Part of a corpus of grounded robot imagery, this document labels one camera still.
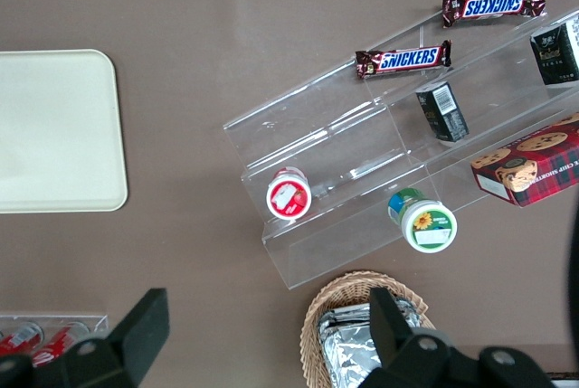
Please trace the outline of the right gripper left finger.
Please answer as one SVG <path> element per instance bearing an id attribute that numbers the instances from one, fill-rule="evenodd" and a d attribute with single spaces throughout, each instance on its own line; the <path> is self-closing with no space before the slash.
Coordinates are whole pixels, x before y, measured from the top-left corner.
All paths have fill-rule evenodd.
<path id="1" fill-rule="evenodd" d="M 138 387 L 170 332 L 167 290 L 150 289 L 106 336 L 88 335 L 50 363 L 1 358 L 3 387 Z"/>

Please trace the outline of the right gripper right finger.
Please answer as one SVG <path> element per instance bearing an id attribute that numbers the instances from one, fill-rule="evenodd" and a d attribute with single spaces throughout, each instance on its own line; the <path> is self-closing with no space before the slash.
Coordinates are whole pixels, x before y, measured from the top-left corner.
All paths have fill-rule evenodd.
<path id="1" fill-rule="evenodd" d="M 381 366 L 363 387 L 552 387 L 527 354 L 490 346 L 476 359 L 443 341 L 432 329 L 408 326 L 387 289 L 370 291 L 370 333 Z"/>

